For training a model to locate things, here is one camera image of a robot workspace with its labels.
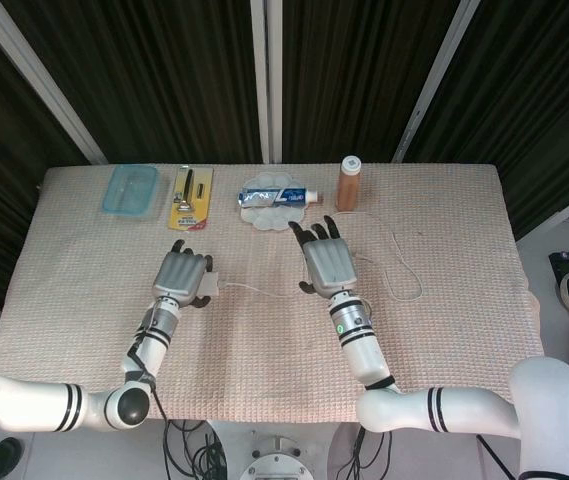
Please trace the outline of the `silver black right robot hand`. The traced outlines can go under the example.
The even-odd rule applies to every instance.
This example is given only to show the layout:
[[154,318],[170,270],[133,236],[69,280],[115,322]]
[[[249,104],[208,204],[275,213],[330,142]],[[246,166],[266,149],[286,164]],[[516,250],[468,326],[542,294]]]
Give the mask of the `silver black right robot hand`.
[[309,230],[297,222],[289,221],[306,263],[309,280],[300,281],[306,294],[317,294],[329,299],[344,291],[353,291],[357,276],[345,240],[341,237],[334,219],[323,217],[324,224],[314,223]]

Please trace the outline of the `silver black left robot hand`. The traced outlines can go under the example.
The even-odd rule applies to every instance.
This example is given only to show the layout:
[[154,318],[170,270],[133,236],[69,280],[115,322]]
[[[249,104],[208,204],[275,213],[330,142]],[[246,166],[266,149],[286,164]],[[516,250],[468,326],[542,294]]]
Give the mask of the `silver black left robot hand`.
[[211,255],[195,254],[184,248],[185,241],[178,239],[166,254],[152,286],[156,300],[173,299],[179,307],[204,308],[211,301],[210,295],[199,293],[206,273],[213,270]]

